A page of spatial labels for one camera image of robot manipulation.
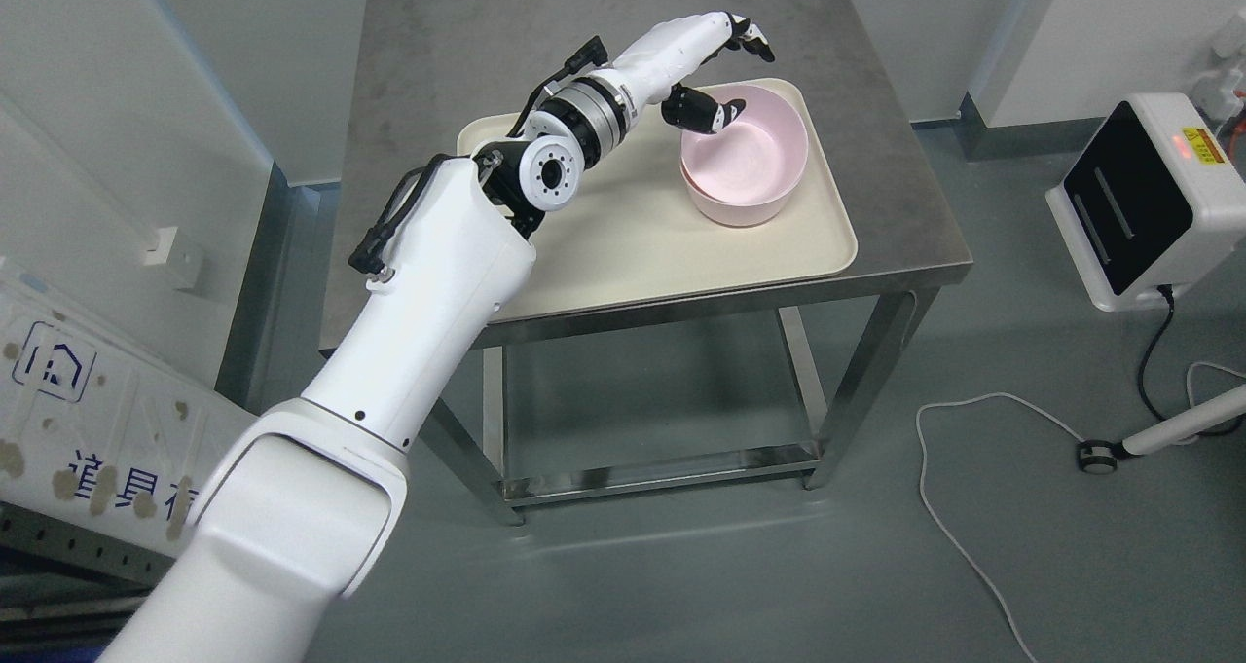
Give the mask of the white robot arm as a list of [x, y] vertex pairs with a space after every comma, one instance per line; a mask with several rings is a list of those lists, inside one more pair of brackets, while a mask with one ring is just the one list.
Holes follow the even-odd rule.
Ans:
[[667, 95], [640, 49], [601, 39], [535, 91], [503, 140], [436, 155], [388, 198], [350, 264], [369, 299], [297, 398], [245, 432], [193, 502], [193, 533], [103, 662], [298, 662], [402, 513], [407, 451], [535, 265], [531, 236]]

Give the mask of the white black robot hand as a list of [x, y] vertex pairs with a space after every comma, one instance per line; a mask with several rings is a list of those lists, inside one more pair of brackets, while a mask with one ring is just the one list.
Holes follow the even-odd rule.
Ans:
[[638, 37], [602, 77], [623, 100], [624, 126], [640, 121], [642, 110], [660, 105], [668, 125], [698, 135], [716, 135], [748, 107], [731, 98], [716, 103], [710, 95], [682, 83], [721, 51], [745, 51], [766, 64], [775, 60], [768, 37], [751, 19], [716, 11], [662, 21]]

